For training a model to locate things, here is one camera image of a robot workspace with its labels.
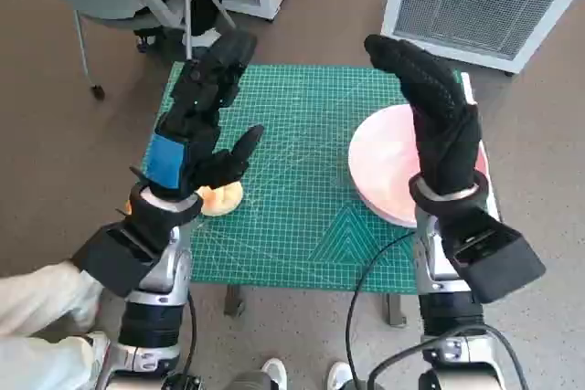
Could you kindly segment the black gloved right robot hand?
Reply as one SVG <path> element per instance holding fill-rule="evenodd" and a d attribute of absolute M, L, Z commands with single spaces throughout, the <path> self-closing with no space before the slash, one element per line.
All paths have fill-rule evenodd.
<path fill-rule="evenodd" d="M 478 110 L 448 63 L 403 39 L 370 35 L 364 47 L 375 69 L 399 79 L 426 185 L 437 195 L 471 188 L 481 140 Z"/>

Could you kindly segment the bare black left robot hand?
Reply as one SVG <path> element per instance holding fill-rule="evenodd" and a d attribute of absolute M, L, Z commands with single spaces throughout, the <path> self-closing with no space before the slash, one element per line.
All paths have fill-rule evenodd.
<path fill-rule="evenodd" d="M 264 127 L 250 127 L 230 150 L 216 144 L 219 111 L 237 98 L 256 46 L 253 34 L 231 30 L 183 65 L 170 92 L 172 105 L 154 127 L 146 171 L 135 173 L 156 197 L 180 201 L 202 186 L 216 189 L 245 174 Z"/>

